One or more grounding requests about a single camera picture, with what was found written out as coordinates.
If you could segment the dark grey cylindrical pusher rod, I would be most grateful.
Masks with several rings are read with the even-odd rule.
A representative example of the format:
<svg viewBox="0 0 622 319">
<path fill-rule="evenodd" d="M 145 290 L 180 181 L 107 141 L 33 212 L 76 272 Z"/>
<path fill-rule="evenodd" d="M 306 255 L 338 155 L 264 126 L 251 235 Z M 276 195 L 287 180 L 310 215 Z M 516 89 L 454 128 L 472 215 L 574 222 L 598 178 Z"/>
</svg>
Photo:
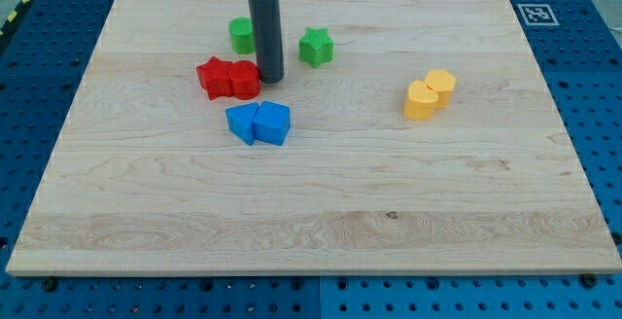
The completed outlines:
<svg viewBox="0 0 622 319">
<path fill-rule="evenodd" d="M 265 84 L 284 78 L 284 55 L 279 0 L 248 0 L 259 77 Z"/>
</svg>

